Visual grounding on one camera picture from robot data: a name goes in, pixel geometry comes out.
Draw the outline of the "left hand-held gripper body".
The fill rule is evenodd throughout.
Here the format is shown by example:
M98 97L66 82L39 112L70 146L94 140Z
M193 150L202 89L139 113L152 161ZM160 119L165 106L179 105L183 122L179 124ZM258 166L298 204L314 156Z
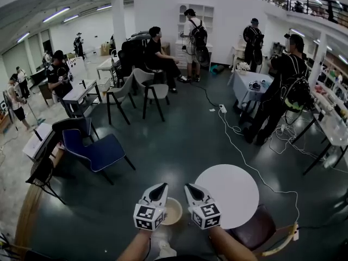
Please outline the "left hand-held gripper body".
M166 217L166 201L149 204L139 201L134 208L133 220L138 229L155 231Z

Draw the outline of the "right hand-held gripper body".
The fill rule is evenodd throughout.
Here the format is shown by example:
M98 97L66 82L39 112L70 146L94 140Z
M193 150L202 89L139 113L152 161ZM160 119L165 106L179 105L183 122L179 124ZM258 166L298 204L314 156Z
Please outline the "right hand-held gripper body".
M192 221L200 229L209 229L221 225L222 214L219 205L213 199L209 199L200 205L188 208Z

